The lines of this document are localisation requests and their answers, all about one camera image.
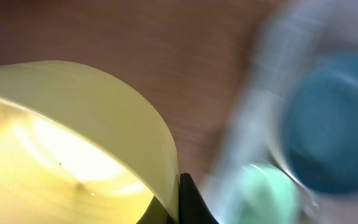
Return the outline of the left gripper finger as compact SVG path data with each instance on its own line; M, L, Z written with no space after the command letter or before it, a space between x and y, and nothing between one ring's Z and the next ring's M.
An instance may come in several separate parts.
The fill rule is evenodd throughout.
M180 174L179 212L180 224L218 224L189 173Z

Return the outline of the mint green cup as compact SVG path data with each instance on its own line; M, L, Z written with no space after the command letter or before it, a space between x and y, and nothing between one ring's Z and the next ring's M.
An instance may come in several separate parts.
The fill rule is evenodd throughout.
M240 169L226 207L224 221L232 224L294 224L300 216L295 183L268 164Z

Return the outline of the yellow small bowl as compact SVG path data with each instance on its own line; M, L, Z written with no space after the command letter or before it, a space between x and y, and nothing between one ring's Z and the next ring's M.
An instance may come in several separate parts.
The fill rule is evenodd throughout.
M163 118L116 77L66 61L0 66L0 223L176 223Z

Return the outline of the blue plate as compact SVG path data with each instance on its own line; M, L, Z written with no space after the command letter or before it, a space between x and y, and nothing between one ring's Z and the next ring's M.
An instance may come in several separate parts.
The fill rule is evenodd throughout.
M285 107L281 144L307 188L358 192L358 52L325 55L305 71Z

